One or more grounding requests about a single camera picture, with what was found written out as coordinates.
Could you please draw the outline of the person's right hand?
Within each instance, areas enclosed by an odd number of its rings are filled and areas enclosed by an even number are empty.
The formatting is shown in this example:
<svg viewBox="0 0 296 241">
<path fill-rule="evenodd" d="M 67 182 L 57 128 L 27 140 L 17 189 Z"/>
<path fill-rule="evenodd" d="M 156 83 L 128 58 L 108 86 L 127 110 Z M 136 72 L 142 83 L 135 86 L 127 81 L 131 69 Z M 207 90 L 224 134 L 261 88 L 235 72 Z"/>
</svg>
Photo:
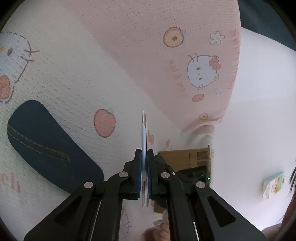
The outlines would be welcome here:
<svg viewBox="0 0 296 241">
<path fill-rule="evenodd" d="M 144 231 L 141 236 L 143 241 L 170 241 L 170 227 L 168 219 L 163 219 L 163 221 Z"/>
</svg>

